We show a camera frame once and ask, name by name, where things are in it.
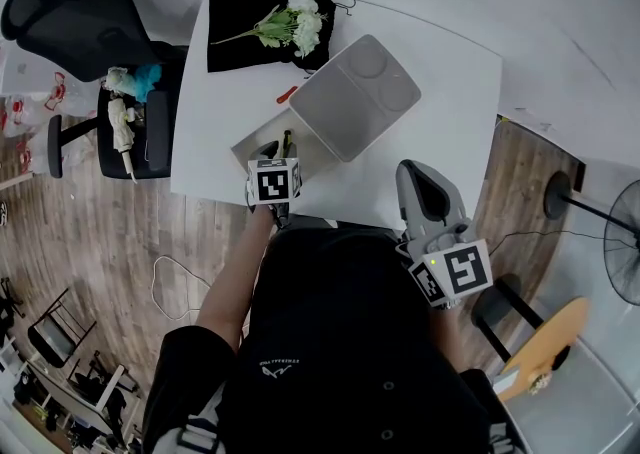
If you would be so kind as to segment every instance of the fan stand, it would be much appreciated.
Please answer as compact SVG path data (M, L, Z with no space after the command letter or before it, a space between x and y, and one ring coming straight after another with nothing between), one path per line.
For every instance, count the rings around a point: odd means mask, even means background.
M594 209L589 205L571 198L571 181L569 180L569 175L563 171L557 171L549 179L547 188L544 190L543 205L544 214L549 219L559 219L562 217L569 208L569 205L575 205L582 210L586 210L587 212L590 212L602 219L606 219L610 223L613 223L614 225L633 234L636 240L636 248L640 250L640 230L633 228L624 221L620 221L618 218L614 218L610 214L605 214L598 209Z

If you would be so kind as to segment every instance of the green stem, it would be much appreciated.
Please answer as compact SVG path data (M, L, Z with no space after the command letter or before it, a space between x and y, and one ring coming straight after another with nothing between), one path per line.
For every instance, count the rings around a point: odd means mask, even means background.
M219 43L230 42L231 40L237 40L238 38L242 38L244 36L251 36L257 34L258 31L256 29L252 29L251 31L247 31L246 33L242 33L236 36L232 36L231 38L225 38L224 40L220 40L218 42L211 42L210 45L217 45Z

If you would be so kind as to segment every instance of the white cable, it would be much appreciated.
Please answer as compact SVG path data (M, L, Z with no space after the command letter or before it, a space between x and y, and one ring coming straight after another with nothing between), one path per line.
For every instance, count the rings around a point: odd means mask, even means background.
M156 284L156 265L158 265L158 262L160 262L160 260L162 259L166 259L169 260L170 262L173 262L176 265L179 265L182 269L184 269L187 273L189 273L191 276L193 276L196 280L198 280L200 283L202 283L207 289L211 288L211 285L209 283L207 283L204 278L201 278L200 276L198 276L197 274L193 274L191 271L189 271L189 269L187 269L186 267L184 267L180 262L178 262L177 260L171 258L169 255L160 255L156 261L153 263L153 280L151 280L151 300L153 301L153 304L156 305L158 307L158 310L160 310L162 312L162 314L169 320L171 321L179 321L181 319L184 319L187 314L189 312L199 312L200 309L199 308L189 308L189 291L187 290L187 311L185 313L183 313L180 317L171 317L167 312L165 312L162 307L158 304L158 302L156 301L156 296L153 293L153 289L155 287Z

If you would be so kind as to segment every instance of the wooden floor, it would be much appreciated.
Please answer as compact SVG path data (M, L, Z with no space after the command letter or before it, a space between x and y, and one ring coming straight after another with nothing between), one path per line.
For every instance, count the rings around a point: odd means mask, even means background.
M2 178L17 171L14 143L3 148ZM577 161L550 143L511 123L494 135L483 198L476 218L490 249L513 231L560 228L542 214L541 196L549 176L563 169L575 176ZM56 180L39 176L0 192L9 224L0 228L0 274L9 276L25 301L25 319L12 332L20 351L32 348L26 331L49 304L71 287L72 312L98 326L78 351L83 364L99 350L108 364L129 368L144 391L153 379L162 337L193 317L172 322L150 298L153 262L169 254L211 282L242 231L244 207L171 194L169 181L129 181L102 177L95 158ZM517 273L530 298L550 261L557 235L507 239L492 257L494 276ZM197 307L206 289L166 261L158 264L156 294L171 315ZM468 310L471 300L465 305ZM494 357L489 344L463 315L466 349L477 366ZM510 317L498 329L513 329ZM62 377L73 366L54 375Z

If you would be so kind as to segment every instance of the white flower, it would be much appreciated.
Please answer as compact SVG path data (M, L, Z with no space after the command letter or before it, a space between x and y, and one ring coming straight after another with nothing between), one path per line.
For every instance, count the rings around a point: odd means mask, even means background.
M322 28L322 17L317 13L300 13L297 20L298 27L293 32L293 41L300 50L294 55L303 58L320 43L318 33Z
M289 0L287 7L293 11L318 13L318 4L314 0Z

